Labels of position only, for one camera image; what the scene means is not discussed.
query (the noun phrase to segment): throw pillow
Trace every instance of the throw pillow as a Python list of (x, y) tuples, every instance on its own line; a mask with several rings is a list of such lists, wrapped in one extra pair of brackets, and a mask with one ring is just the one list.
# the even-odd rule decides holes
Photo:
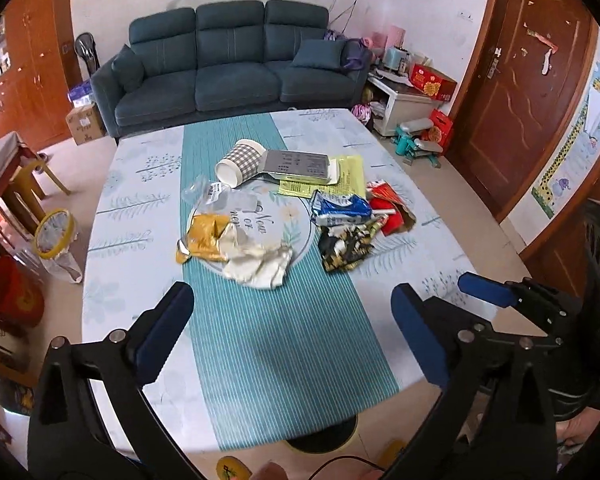
[(111, 71), (128, 94), (138, 90), (144, 80), (142, 60), (128, 45), (122, 47), (122, 50), (113, 58)]
[(302, 40), (291, 66), (340, 70), (345, 41)]

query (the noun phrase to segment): trash can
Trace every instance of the trash can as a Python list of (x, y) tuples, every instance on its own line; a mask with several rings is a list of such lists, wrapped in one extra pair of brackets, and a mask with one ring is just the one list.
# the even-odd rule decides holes
[(78, 224), (67, 209), (46, 215), (33, 237), (33, 250), (43, 267), (56, 278), (71, 283), (82, 281), (82, 270), (69, 248), (78, 237)]
[(34, 327), (42, 319), (45, 298), (12, 256), (0, 257), (0, 319)]

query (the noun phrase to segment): golden snack wrapper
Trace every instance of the golden snack wrapper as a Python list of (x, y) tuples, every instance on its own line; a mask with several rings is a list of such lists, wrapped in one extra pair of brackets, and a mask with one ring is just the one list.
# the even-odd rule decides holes
[(218, 238), (227, 227), (230, 218), (227, 215), (200, 214), (193, 217), (187, 231), (187, 249), (190, 254), (176, 250), (176, 261), (186, 262), (191, 256), (212, 262), (225, 262), (218, 249)]

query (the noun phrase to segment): sofa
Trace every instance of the sofa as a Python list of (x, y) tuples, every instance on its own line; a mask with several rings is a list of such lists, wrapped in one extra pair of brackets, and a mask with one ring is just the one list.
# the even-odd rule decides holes
[[(133, 20), (129, 47), (144, 69), (139, 87), (125, 91), (115, 57), (91, 77), (107, 132), (118, 139), (243, 114), (352, 107), (370, 51), (360, 70), (292, 66), (302, 42), (322, 40), (328, 22), (324, 7), (286, 0), (219, 2)], [(355, 46), (344, 43), (342, 65)]]

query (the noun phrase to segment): metal screw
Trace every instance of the metal screw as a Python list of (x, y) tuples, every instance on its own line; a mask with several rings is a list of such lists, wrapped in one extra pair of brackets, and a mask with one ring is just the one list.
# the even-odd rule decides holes
[(534, 342), (528, 337), (521, 337), (519, 343), (525, 350), (531, 350), (534, 347)]
[(474, 342), (475, 335), (470, 330), (461, 330), (458, 332), (458, 339), (463, 343), (472, 343)]
[(119, 328), (109, 334), (109, 341), (112, 343), (119, 343), (120, 341), (124, 341), (125, 337), (126, 332)]
[(53, 338), (51, 340), (51, 348), (60, 348), (61, 346), (64, 345), (64, 343), (66, 342), (66, 339), (64, 338), (64, 336), (56, 336), (55, 338)]

